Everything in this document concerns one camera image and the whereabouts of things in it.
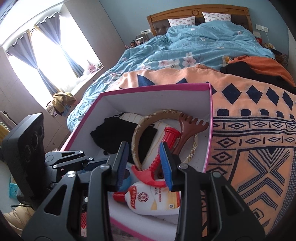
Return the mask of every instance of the pink box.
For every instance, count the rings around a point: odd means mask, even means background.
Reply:
[[[90,136],[90,132],[104,122],[106,117],[122,112],[146,116],[162,109],[174,109],[208,121],[209,128],[198,134],[196,154],[189,165],[200,172],[207,167],[213,131],[213,101],[210,84],[174,84],[145,86],[104,92],[92,104],[76,130],[64,144],[64,150],[83,150],[86,155],[106,157]],[[177,120],[163,120],[180,130]],[[184,147],[187,156],[192,147]],[[127,206],[109,197],[111,222],[122,230],[142,240],[174,240],[178,215],[149,217],[133,213]]]

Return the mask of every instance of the electrical outlet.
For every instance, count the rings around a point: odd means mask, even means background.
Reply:
[[[141,34],[148,34],[151,33],[151,29],[146,29],[140,32]]]
[[[261,25],[258,25],[258,24],[256,24],[256,29],[258,29],[258,30],[261,30],[261,31],[264,31],[264,32],[267,32],[267,33],[268,33],[268,28],[267,28],[267,27],[264,27],[264,26],[261,26]]]

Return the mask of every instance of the windowsill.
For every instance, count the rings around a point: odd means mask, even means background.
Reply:
[[[73,95],[73,96],[75,96],[76,94],[77,94],[77,92],[88,82],[88,81],[90,81],[100,70],[102,70],[103,69],[103,67],[102,68],[100,68],[100,69],[98,69],[98,70],[96,70],[95,72],[93,72],[93,73],[91,73],[91,74],[89,74],[88,76],[87,76],[87,78],[85,78],[85,80],[83,80],[83,81],[81,81],[78,85],[76,85],[75,87],[74,87],[74,89],[73,90],[71,90],[71,94]]]

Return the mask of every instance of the floral bedding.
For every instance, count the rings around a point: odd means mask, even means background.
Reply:
[[[73,131],[98,95],[123,73],[141,69],[183,69],[196,64],[219,70],[229,59],[243,55],[274,58],[274,54],[263,48],[250,31],[232,22],[212,21],[198,26],[170,27],[165,35],[126,50],[118,63],[86,90],[67,119],[68,128]]]

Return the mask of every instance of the cushion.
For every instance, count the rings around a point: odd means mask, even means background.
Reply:
[[[168,21],[171,27],[178,25],[195,25],[195,16],[187,18],[173,18]]]
[[[231,21],[231,14],[223,14],[223,13],[212,13],[212,12],[202,12],[205,22],[211,22],[214,20],[220,21]]]

